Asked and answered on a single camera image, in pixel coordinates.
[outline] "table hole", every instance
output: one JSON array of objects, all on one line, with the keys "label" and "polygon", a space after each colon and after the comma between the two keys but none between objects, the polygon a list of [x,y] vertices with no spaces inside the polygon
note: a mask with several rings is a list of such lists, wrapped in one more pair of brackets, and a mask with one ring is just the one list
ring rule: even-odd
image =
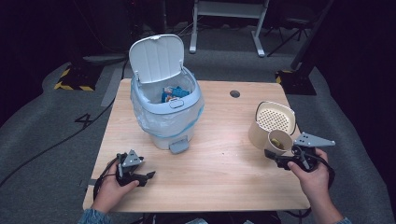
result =
[{"label": "table hole", "polygon": [[230,91],[230,95],[233,98],[238,98],[241,95],[241,93],[239,91]]}]

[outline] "dark gray floor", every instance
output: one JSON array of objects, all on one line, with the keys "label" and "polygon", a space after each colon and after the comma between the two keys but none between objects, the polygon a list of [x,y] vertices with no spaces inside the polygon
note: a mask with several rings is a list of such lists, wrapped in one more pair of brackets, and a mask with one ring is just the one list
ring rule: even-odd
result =
[{"label": "dark gray floor", "polygon": [[[274,73],[290,69],[303,42],[292,40],[273,57],[259,58],[249,32],[252,29],[204,30],[198,34],[195,54],[188,52],[190,36],[183,36],[184,65],[201,80],[275,82]],[[267,37],[261,35],[261,40],[265,49],[280,43],[277,31]],[[117,88],[111,83],[120,77],[122,63],[105,67],[96,91],[53,89],[66,66],[50,73],[43,81],[44,93],[0,129],[1,179],[80,130],[82,125],[74,120],[86,113],[97,117],[114,96]],[[125,76],[131,75],[128,64]],[[386,186],[355,129],[330,96],[320,72],[315,69],[310,79],[317,96],[287,97],[302,131],[336,142],[335,147],[323,148],[336,172],[331,188],[334,203],[354,223],[394,223]],[[83,132],[27,163],[0,188],[0,223],[77,223],[110,109]],[[283,223],[298,223],[284,212],[279,215]],[[131,223],[140,214],[111,216],[115,223]],[[314,223],[312,216],[304,223]]]}]

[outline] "perforated lid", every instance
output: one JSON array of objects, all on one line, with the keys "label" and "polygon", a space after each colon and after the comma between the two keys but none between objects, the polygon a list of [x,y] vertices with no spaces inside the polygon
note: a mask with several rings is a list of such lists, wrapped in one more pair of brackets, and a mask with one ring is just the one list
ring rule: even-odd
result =
[{"label": "perforated lid", "polygon": [[257,108],[256,121],[264,130],[281,130],[292,134],[296,127],[294,111],[285,105],[274,102],[262,102]]},{"label": "perforated lid", "polygon": [[184,45],[177,35],[154,35],[135,42],[129,58],[141,83],[162,81],[180,74]]}]

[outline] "person's left hand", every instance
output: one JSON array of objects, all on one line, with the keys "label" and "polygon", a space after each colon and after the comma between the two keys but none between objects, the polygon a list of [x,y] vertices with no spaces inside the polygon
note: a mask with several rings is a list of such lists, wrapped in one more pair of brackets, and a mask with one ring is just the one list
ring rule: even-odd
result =
[{"label": "person's left hand", "polygon": [[139,181],[135,180],[121,187],[116,179],[117,166],[118,162],[116,161],[104,175],[102,186],[99,189],[95,201],[93,201],[91,209],[107,214],[120,202],[125,194],[139,185]]}]

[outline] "trash can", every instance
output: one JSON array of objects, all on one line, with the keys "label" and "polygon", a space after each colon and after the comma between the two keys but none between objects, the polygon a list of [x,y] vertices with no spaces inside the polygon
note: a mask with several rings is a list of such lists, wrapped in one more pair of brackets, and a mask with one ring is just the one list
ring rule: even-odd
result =
[{"label": "trash can", "polygon": [[134,114],[154,145],[177,154],[189,148],[205,100],[193,73],[184,67],[184,45],[177,35],[154,35],[129,51],[134,72]]}]

